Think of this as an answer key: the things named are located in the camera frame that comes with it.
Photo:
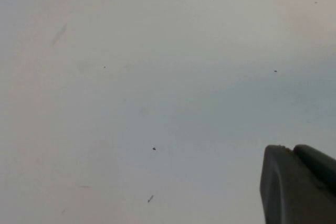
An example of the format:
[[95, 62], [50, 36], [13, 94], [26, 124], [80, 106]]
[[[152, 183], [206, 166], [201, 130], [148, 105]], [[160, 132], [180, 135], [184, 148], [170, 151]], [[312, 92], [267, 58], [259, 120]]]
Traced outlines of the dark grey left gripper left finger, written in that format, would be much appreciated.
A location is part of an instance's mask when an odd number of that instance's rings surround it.
[[293, 149], [265, 148], [260, 195], [266, 223], [335, 223], [335, 195]]

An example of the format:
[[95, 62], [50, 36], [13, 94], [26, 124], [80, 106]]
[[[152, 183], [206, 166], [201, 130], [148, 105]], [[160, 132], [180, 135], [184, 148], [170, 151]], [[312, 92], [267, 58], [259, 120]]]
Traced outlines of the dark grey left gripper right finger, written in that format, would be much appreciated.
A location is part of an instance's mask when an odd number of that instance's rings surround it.
[[309, 145], [296, 145], [293, 151], [308, 170], [335, 195], [335, 159]]

